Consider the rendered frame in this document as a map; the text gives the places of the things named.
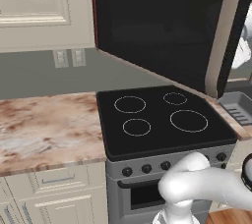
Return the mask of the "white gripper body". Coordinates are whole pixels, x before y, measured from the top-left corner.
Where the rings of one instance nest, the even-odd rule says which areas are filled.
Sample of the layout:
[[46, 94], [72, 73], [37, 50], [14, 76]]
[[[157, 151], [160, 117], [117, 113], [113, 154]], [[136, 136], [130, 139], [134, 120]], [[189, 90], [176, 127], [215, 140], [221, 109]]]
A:
[[231, 65], [232, 69], [238, 69], [244, 63], [248, 62], [252, 56], [252, 46], [248, 40], [245, 40], [243, 37], [239, 39], [235, 56]]

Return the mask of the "black microwave oven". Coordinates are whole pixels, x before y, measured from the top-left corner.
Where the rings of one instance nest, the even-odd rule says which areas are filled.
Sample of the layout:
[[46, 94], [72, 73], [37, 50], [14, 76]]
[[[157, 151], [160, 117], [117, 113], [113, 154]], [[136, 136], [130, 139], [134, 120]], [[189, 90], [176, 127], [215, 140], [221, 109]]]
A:
[[[94, 1], [95, 46], [97, 49], [99, 49], [97, 47], [96, 3], [95, 3], [95, 0], [93, 1]], [[247, 13], [251, 5], [252, 5], [252, 0], [239, 0], [238, 8], [234, 17], [234, 24], [232, 25], [232, 28], [231, 28], [231, 35], [229, 36], [229, 39], [228, 39], [228, 44], [225, 49], [224, 58], [223, 58], [222, 66], [220, 69], [220, 75], [219, 75], [219, 80], [218, 80], [218, 92], [220, 93], [220, 97], [222, 97], [224, 93], [228, 76], [231, 70], [231, 65], [235, 56], [236, 48], [242, 34], [242, 30], [245, 24]], [[131, 65], [137, 66], [121, 58], [118, 58], [118, 59], [120, 59], [123, 62], [129, 63]]]

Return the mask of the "black microwave door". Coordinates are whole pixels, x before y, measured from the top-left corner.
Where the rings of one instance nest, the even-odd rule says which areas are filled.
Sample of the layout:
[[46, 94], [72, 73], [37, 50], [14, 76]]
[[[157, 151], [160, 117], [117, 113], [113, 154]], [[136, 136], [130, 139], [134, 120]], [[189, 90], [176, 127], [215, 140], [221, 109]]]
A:
[[97, 47], [203, 92], [222, 0], [95, 0]]

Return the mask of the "cream base cupboard door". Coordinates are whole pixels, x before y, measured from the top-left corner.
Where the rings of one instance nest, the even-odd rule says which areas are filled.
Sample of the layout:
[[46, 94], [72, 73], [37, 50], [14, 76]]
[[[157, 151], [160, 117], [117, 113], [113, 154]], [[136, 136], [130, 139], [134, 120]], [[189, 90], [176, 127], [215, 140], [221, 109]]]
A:
[[15, 202], [12, 199], [4, 199], [3, 201], [0, 200], [0, 224], [4, 224], [3, 216], [4, 211], [3, 208], [7, 206], [9, 211], [15, 221], [15, 224], [25, 224], [23, 217], [20, 214], [18, 207], [16, 206]]
[[22, 200], [32, 224], [108, 224], [105, 187]]
[[[229, 161], [227, 162], [226, 169], [234, 172], [237, 176], [241, 175], [242, 164], [248, 154], [252, 153], [252, 139], [239, 140], [235, 146]], [[224, 203], [213, 202], [210, 211], [222, 211], [230, 209], [230, 206]]]

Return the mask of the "grey oven door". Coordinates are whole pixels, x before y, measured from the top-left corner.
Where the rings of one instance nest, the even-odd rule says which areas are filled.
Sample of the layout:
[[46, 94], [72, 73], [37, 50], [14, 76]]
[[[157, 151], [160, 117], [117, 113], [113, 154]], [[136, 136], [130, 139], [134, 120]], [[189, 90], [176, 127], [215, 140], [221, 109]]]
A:
[[[123, 179], [124, 183], [160, 179]], [[164, 207], [165, 201], [158, 191], [158, 184], [134, 189], [118, 189], [118, 219], [115, 224], [151, 224]]]

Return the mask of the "grey sink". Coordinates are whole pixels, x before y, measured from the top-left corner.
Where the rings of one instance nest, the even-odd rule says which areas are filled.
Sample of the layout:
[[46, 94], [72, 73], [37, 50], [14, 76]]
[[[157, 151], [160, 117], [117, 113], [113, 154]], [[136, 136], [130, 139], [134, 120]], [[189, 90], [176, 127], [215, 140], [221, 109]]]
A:
[[227, 92], [220, 106], [241, 126], [252, 125], [252, 99], [241, 91]]

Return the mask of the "black glass hob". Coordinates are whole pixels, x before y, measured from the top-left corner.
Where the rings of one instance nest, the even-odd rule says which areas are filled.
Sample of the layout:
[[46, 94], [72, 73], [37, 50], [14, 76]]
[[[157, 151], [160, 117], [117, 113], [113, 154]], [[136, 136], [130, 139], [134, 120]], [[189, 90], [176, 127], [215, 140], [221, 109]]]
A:
[[237, 142], [205, 99], [174, 85], [100, 91], [96, 102], [113, 162]]

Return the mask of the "grey oven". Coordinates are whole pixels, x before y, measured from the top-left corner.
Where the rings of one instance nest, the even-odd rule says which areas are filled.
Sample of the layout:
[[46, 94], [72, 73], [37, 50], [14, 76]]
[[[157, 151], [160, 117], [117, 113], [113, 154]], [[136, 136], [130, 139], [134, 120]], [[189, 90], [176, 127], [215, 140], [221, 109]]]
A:
[[[104, 146], [109, 224], [115, 224], [118, 219], [118, 181], [162, 177], [166, 171], [160, 168], [161, 162], [169, 161], [171, 168], [184, 156], [194, 151], [204, 154], [212, 166], [224, 168], [236, 142], [237, 139], [194, 140], [165, 137], [115, 137], [106, 140]], [[225, 161], [216, 159], [217, 154], [220, 152], [226, 154]], [[142, 172], [142, 166], [145, 164], [152, 165], [153, 170], [149, 174]], [[130, 177], [122, 175], [122, 169], [125, 167], [133, 169]]]

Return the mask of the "cream drawer front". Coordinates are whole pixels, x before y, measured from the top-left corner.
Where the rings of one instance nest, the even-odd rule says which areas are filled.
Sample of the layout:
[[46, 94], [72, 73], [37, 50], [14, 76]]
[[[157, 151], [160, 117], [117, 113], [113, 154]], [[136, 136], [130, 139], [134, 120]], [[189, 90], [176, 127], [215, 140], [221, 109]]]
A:
[[[41, 180], [53, 180], [72, 177], [75, 179], [42, 184]], [[89, 189], [105, 183], [104, 163], [90, 163], [53, 170], [12, 175], [5, 178], [13, 197], [25, 199], [39, 195], [53, 194], [72, 189]]]

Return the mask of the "white wall socket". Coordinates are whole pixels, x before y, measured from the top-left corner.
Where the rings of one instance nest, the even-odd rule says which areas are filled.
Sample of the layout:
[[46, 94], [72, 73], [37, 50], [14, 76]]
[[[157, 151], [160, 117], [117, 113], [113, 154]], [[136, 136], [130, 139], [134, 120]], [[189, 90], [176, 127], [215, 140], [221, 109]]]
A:
[[71, 53], [74, 67], [84, 67], [86, 65], [86, 54], [84, 49], [72, 49]]
[[56, 68], [67, 68], [69, 66], [66, 50], [54, 50], [53, 58]]

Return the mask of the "cream wall cupboard door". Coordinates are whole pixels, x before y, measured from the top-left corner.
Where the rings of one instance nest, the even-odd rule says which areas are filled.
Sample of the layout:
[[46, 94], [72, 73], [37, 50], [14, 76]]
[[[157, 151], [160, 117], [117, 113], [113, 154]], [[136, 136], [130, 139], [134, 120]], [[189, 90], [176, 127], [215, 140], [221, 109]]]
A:
[[0, 53], [94, 45], [92, 0], [0, 0]]

